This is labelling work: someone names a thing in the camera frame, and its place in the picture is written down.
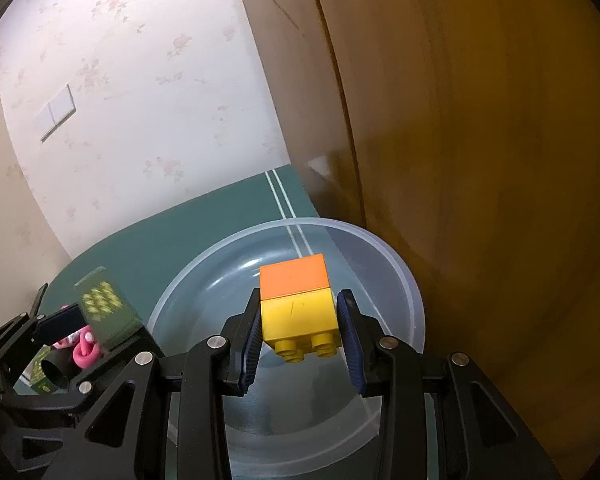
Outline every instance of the black cylinder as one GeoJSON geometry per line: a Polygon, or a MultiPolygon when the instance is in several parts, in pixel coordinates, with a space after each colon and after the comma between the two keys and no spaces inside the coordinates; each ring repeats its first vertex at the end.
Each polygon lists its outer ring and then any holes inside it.
{"type": "Polygon", "coordinates": [[[40,363],[43,374],[61,390],[69,388],[69,382],[78,373],[80,367],[74,362],[74,348],[54,349],[40,363]]]}

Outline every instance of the white stripe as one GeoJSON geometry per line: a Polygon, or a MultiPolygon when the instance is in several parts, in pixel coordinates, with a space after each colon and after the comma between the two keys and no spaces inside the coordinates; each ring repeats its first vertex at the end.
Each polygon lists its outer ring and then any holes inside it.
{"type": "MultiPolygon", "coordinates": [[[[291,201],[289,200],[289,197],[286,195],[285,187],[282,185],[282,181],[280,180],[280,177],[276,173],[276,170],[273,170],[273,174],[275,175],[276,180],[278,181],[278,185],[280,186],[280,189],[282,190],[282,195],[285,197],[286,205],[289,206],[289,211],[291,211],[291,216],[293,218],[298,218],[296,216],[296,212],[294,211],[293,207],[291,207],[291,201]]],[[[300,236],[302,237],[302,241],[304,242],[304,246],[306,247],[306,250],[309,251],[309,254],[311,256],[313,256],[314,252],[312,251],[311,246],[309,245],[309,242],[306,241],[306,237],[304,236],[304,233],[302,232],[302,228],[300,226],[296,226],[296,227],[298,228],[298,231],[300,231],[300,236]]]]}
{"type": "MultiPolygon", "coordinates": [[[[285,212],[282,210],[282,204],[280,203],[280,199],[278,198],[278,194],[276,193],[276,190],[273,187],[273,182],[271,181],[271,177],[269,176],[269,172],[265,171],[264,172],[264,176],[266,176],[267,180],[269,181],[269,187],[271,188],[271,192],[273,193],[273,198],[276,199],[276,204],[278,204],[278,209],[280,210],[280,214],[282,215],[282,218],[286,220],[285,212]]],[[[296,253],[298,253],[298,258],[302,258],[302,253],[300,252],[300,247],[298,247],[298,244],[296,243],[296,239],[294,238],[294,235],[291,232],[291,227],[286,226],[286,232],[289,233],[289,237],[291,238],[291,241],[293,242],[294,247],[296,248],[296,253]]]]}

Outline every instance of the metal screw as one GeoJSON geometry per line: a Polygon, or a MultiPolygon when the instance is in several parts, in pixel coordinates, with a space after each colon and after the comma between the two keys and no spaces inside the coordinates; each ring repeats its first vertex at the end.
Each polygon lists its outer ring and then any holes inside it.
{"type": "Polygon", "coordinates": [[[151,352],[140,352],[137,356],[136,356],[136,364],[139,365],[145,365],[150,363],[154,358],[154,355],[151,352]]]}
{"type": "Polygon", "coordinates": [[[386,335],[380,338],[378,344],[382,348],[386,348],[387,350],[391,350],[398,346],[398,340],[395,337],[391,337],[390,335],[386,335]]]}
{"type": "Polygon", "coordinates": [[[467,366],[469,364],[469,356],[467,354],[463,354],[462,352],[456,352],[451,356],[451,360],[453,364],[458,366],[467,366]]]}
{"type": "Polygon", "coordinates": [[[226,345],[226,339],[221,335],[213,335],[206,340],[206,344],[209,348],[222,348],[226,345]]]}
{"type": "Polygon", "coordinates": [[[91,381],[84,381],[83,383],[80,383],[80,386],[78,386],[78,391],[80,391],[80,393],[83,395],[88,394],[92,389],[93,384],[91,384],[91,381]]]}

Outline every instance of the green table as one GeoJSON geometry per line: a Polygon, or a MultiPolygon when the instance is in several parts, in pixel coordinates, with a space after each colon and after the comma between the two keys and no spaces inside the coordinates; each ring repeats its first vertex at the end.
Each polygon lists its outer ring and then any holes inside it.
{"type": "Polygon", "coordinates": [[[318,216],[291,166],[252,176],[171,207],[98,242],[53,280],[40,312],[50,314],[78,301],[74,283],[104,266],[146,324],[171,280],[201,252],[247,227],[293,216],[280,183],[296,216],[318,216]]]}

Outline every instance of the yellow block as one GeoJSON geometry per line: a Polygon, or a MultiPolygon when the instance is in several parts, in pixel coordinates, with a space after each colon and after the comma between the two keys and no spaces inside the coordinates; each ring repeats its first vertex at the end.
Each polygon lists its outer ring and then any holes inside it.
{"type": "Polygon", "coordinates": [[[264,300],[260,309],[264,342],[288,363],[311,352],[330,357],[342,346],[330,288],[264,300]]]}

